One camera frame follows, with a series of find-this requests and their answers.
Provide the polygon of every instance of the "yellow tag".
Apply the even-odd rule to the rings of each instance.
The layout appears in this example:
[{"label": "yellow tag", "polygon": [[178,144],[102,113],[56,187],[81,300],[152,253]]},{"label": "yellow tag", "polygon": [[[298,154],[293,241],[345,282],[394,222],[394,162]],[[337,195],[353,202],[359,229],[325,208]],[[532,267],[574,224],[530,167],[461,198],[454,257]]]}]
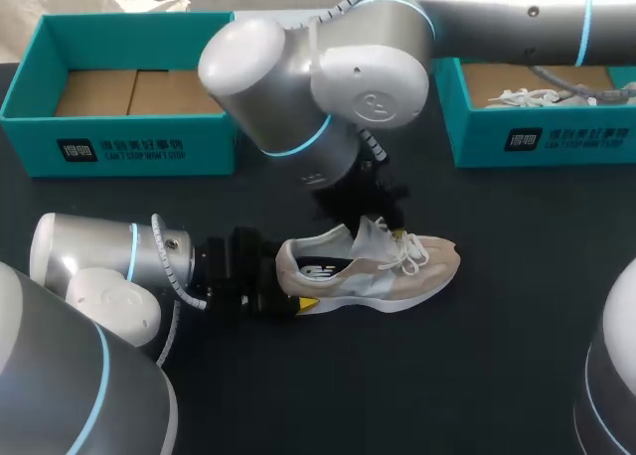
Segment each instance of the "yellow tag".
[{"label": "yellow tag", "polygon": [[298,300],[300,301],[300,311],[298,311],[298,313],[309,311],[314,306],[317,306],[320,302],[319,300],[313,298],[298,298]]}]

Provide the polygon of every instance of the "cardboard insert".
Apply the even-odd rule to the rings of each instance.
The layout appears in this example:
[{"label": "cardboard insert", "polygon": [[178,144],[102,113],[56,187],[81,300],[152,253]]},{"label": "cardboard insert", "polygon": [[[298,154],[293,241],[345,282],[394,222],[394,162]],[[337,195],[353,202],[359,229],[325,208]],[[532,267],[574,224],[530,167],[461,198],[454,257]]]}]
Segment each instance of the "cardboard insert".
[{"label": "cardboard insert", "polygon": [[[614,89],[606,67],[546,66],[545,68],[572,84],[584,84],[597,90]],[[538,77],[525,66],[464,64],[462,71],[474,108],[484,108],[500,103],[489,99],[499,97],[506,89],[512,92],[521,88],[561,90]]]},{"label": "cardboard insert", "polygon": [[221,113],[196,71],[71,71],[56,117]]}]

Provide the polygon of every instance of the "box logo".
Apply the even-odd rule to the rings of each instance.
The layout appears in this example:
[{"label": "box logo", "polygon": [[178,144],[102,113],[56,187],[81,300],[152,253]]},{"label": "box logo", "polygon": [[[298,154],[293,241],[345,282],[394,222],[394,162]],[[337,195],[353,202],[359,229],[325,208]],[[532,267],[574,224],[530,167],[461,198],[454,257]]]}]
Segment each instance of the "box logo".
[{"label": "box logo", "polygon": [[58,146],[67,162],[97,162],[88,139],[58,139]]},{"label": "box logo", "polygon": [[513,129],[508,134],[506,141],[506,152],[519,152],[535,150],[539,145],[539,139],[544,130],[541,127],[533,127],[528,129]]}]

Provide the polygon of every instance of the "white sole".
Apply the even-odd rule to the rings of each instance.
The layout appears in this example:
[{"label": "white sole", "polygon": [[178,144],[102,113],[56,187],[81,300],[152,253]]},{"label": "white sole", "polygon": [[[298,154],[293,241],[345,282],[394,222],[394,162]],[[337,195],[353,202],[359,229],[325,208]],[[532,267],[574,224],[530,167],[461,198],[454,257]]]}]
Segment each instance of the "white sole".
[{"label": "white sole", "polygon": [[413,298],[402,299],[399,301],[388,301],[385,299],[377,299],[377,298],[366,298],[363,296],[340,296],[338,298],[324,298],[319,299],[320,301],[316,306],[311,308],[308,311],[299,313],[298,316],[311,316],[314,314],[323,314],[330,313],[331,311],[335,311],[337,309],[342,308],[343,306],[367,306],[369,308],[373,308],[377,311],[381,311],[383,313],[397,313],[399,311],[404,311],[405,309],[410,309],[413,306],[417,306],[420,303],[423,303],[427,299],[432,298],[442,289],[444,289],[448,283],[450,283],[455,277],[454,273],[447,281],[437,286],[435,289],[431,289],[427,293],[420,294],[419,296],[415,296]]}]

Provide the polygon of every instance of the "robotic arm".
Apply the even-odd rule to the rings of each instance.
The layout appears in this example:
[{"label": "robotic arm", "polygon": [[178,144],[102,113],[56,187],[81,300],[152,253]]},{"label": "robotic arm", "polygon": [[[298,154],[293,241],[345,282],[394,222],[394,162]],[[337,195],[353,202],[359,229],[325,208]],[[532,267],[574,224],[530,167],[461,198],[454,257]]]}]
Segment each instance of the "robotic arm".
[{"label": "robotic arm", "polygon": [[266,19],[228,24],[204,49],[199,76],[332,217],[353,223],[378,213],[397,229],[397,196],[378,183],[376,165],[361,164],[358,131],[413,121],[432,59],[629,64],[634,36],[636,0],[345,0],[298,29]]}]

